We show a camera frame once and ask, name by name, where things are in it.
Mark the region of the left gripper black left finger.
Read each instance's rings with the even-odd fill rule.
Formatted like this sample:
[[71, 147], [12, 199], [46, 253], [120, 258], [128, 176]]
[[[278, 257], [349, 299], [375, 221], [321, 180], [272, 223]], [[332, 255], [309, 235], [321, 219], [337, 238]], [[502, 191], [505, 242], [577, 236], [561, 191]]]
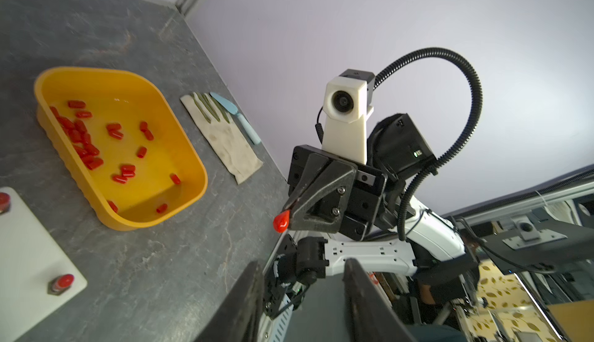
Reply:
[[261, 264], [250, 262], [195, 341], [257, 341], [264, 285]]

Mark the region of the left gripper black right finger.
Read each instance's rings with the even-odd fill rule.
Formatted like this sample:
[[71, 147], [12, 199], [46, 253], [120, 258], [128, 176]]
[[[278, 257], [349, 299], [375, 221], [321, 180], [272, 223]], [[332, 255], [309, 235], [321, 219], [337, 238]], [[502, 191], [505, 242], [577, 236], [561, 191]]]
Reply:
[[350, 341], [415, 341], [356, 259], [346, 261], [343, 283]]

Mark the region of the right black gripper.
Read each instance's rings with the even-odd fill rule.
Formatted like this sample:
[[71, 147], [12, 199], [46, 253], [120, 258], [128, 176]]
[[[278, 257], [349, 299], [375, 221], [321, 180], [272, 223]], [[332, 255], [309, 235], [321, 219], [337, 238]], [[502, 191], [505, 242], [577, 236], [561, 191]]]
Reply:
[[371, 232], [387, 176], [380, 170], [301, 145], [289, 170], [288, 230], [340, 233], [360, 242]]

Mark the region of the red sleeve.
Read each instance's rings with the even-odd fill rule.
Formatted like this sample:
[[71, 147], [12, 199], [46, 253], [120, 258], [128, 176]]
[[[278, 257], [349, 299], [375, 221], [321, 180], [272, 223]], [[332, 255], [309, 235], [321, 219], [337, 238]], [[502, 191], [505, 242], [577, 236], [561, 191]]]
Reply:
[[5, 192], [0, 192], [0, 214], [6, 213], [11, 206], [11, 197]]
[[273, 228], [278, 233], [284, 233], [289, 229], [290, 210], [285, 210], [278, 214], [273, 220]]
[[73, 274], [63, 274], [48, 283], [47, 292], [49, 295], [60, 296], [73, 286], [75, 276]]

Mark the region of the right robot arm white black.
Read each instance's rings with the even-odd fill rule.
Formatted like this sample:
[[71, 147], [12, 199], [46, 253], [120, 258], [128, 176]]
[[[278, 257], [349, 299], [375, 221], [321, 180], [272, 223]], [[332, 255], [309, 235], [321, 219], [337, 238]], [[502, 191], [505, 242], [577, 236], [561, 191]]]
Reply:
[[[405, 66], [428, 58], [456, 66], [470, 87], [466, 124], [441, 156], [405, 113], [367, 128], [374, 91]], [[475, 69], [446, 48], [422, 48], [378, 74], [349, 69], [330, 81], [321, 108], [326, 121], [316, 124], [321, 145], [293, 150], [289, 197], [273, 221], [281, 237], [265, 267], [266, 317], [273, 320], [296, 309], [316, 281], [342, 274], [350, 259], [366, 273], [427, 284], [447, 282], [473, 267], [476, 259], [456, 226], [415, 193], [468, 144], [482, 105]]]

